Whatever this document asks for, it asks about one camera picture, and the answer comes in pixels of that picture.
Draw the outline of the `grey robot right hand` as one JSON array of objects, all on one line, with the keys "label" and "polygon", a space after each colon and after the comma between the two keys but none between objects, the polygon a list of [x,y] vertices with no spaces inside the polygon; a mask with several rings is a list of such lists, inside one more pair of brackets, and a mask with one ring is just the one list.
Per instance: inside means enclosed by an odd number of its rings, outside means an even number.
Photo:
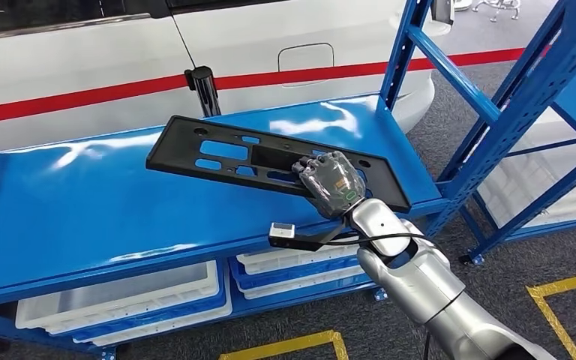
[{"label": "grey robot right hand", "polygon": [[366,197],[363,178],[340,151],[302,157],[291,170],[310,191],[310,203],[324,218],[339,218]]}]

